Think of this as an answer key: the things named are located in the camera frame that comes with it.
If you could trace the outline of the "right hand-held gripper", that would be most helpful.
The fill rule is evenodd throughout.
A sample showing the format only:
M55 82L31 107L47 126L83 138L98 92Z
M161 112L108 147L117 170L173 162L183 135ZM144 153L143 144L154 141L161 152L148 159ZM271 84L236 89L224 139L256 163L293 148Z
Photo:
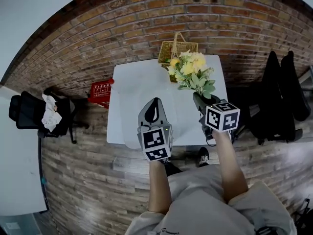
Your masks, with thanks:
M209 141L213 139L213 130L217 132L230 132L238 127L240 109L225 101L220 103L220 99L211 95L211 98L202 100L198 93L193 93L193 101L202 117L199 120L202 131Z

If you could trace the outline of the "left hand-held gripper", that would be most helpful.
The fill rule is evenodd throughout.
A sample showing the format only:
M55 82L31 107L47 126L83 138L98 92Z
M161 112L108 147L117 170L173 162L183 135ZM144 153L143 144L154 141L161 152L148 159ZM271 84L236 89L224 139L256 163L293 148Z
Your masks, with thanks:
M168 123L160 98L151 99L138 114L137 137L146 159L150 162L171 157L172 125Z

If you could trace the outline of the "yellow flowers bunch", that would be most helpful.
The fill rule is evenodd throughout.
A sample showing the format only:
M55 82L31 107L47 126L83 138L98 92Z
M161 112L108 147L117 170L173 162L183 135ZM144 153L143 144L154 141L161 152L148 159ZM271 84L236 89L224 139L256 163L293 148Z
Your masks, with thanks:
M214 69L207 65L202 53L182 52L170 60L167 70L176 79L179 90L193 90L199 96L211 99L215 91L215 80L211 79Z

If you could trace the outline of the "person's left forearm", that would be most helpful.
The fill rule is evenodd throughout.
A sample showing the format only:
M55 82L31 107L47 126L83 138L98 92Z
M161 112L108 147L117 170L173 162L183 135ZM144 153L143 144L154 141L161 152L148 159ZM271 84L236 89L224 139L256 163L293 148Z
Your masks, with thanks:
M170 208L172 198L164 164L160 161L150 162L149 179L148 211L165 215Z

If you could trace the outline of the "person's right forearm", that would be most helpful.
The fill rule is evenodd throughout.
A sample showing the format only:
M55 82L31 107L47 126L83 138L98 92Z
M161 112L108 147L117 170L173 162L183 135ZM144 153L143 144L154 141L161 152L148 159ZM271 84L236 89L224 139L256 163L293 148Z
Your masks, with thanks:
M234 147L226 132L213 131L217 154L220 162L224 200L231 199L248 191L244 174L237 162Z

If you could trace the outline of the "white rectangular table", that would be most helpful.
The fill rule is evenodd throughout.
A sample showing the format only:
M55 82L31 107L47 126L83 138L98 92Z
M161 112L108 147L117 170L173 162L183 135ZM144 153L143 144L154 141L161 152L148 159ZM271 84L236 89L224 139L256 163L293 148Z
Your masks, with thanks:
M138 114L153 98L162 101L173 128L174 146L206 145L192 90L178 90L156 59L117 65L113 72L107 142L140 148Z

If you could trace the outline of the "red printed box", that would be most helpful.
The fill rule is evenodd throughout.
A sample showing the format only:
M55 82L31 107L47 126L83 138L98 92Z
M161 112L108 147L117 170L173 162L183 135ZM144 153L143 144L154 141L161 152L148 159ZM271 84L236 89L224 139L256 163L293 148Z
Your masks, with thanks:
M106 81L92 83L88 101L108 109L113 83L114 80L112 78Z

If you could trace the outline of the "person's black right shoe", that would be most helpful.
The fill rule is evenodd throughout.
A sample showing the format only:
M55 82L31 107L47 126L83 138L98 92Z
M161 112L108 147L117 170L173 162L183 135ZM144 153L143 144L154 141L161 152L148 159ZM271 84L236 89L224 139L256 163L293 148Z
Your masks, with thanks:
M198 152L199 167L209 165L209 152L205 147L201 147Z

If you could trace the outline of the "person's black shoe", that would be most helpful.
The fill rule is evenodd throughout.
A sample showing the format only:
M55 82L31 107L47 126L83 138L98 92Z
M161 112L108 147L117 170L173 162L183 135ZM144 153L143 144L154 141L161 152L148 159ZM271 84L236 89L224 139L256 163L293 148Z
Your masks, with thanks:
M201 147L198 152L199 167L209 165L209 152L205 147Z
M161 160L162 164L165 167L166 175L167 177L181 173L182 170L180 170L178 167L176 167L169 159Z

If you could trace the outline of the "person's black left shoe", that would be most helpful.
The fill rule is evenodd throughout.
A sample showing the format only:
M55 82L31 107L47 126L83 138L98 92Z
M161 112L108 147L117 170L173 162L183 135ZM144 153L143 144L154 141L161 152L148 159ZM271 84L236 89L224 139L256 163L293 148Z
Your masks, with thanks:
M180 170L178 167L176 167L169 159L161 160L162 164L165 167L166 175L167 177L181 173L182 170Z

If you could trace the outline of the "black high-back office chair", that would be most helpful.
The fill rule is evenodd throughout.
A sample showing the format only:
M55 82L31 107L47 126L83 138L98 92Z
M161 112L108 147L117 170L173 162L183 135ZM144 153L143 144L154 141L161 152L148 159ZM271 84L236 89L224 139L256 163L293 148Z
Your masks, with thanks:
M301 139L303 130L297 129L295 122L305 121L311 108L298 81L293 51L289 51L281 61L274 51L270 52L255 92L260 110L251 118L249 129L258 144Z

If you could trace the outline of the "white crumpled cloth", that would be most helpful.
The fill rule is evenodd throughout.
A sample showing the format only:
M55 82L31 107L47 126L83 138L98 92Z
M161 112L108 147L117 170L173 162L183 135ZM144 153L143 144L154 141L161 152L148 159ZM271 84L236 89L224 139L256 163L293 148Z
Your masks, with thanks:
M62 120L61 115L57 112L56 100L50 96L42 94L45 102L45 112L42 118L42 124L46 129L52 132Z

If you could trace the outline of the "person's light grey clothing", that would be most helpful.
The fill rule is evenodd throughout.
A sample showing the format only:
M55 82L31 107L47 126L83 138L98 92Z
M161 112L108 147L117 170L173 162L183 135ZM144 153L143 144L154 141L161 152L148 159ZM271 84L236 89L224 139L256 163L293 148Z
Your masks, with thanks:
M142 213L125 235L297 235L288 211L261 181L229 203L217 164L171 175L168 181L168 212Z

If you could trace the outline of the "black mesh office chair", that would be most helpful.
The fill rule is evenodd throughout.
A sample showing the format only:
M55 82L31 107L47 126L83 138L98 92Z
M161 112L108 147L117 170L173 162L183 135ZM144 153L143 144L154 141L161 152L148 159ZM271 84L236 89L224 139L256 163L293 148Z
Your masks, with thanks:
M76 140L73 138L73 126L89 128L87 123L74 119L78 112L78 107L68 97L56 95L50 89L44 90L43 94L50 95L56 100L57 112L62 117L62 120L52 132L42 124L45 112L44 99L38 99L26 91L11 98L9 107L10 119L16 123L18 129L37 130L39 138L58 138L69 133L71 142L76 144Z

